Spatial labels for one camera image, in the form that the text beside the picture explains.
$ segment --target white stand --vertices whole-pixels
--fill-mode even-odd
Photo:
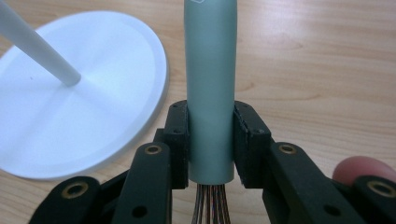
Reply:
[[[168,67],[145,23],[85,12],[37,32],[81,74],[66,87],[16,47],[0,61],[0,169],[34,179],[91,171],[119,156],[158,115]]]

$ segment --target whisk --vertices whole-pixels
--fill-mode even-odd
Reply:
[[[231,223],[224,185],[197,185],[191,224],[201,224],[203,220],[206,224]]]

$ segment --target wood grain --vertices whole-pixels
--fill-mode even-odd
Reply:
[[[147,23],[170,64],[163,111],[141,144],[186,99],[182,0],[8,0],[33,27],[86,10],[116,10]],[[244,0],[238,3],[236,99],[253,105],[277,141],[305,149],[327,176],[365,155],[396,168],[396,3],[393,0]],[[0,55],[11,47],[0,37]],[[131,148],[87,175],[104,182],[128,169]],[[0,223],[27,223],[60,181],[0,171]],[[259,190],[227,185],[233,223],[269,223]],[[174,191],[173,223],[191,222],[195,186]]]

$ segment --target wooden table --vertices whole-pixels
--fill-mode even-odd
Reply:
[[[33,27],[86,10],[116,10],[147,23],[170,64],[161,115],[186,99],[182,0],[7,0]],[[240,0],[236,100],[258,111],[276,141],[304,148],[327,176],[340,160],[365,155],[396,168],[396,3],[393,0]],[[0,37],[0,55],[11,47]],[[104,182],[130,166],[121,158],[87,175]],[[60,181],[0,172],[0,223],[26,223]],[[226,186],[232,223],[269,223],[260,190],[238,176]],[[173,222],[189,223],[195,186],[174,190]]]

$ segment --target light wood tabletop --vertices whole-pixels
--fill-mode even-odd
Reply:
[[[163,110],[138,145],[86,175],[103,183],[127,170],[135,149],[163,127],[168,106],[186,99],[183,1],[7,3],[34,28],[82,11],[114,10],[156,32],[170,66]],[[276,141],[302,147],[326,176],[354,155],[396,168],[394,0],[240,0],[237,40],[235,99],[256,109]],[[10,47],[0,37],[0,55]],[[58,183],[0,171],[0,223],[27,223]],[[232,223],[269,223],[260,190],[244,189],[236,173],[226,189]],[[174,190],[173,223],[191,222],[195,190],[193,183]]]

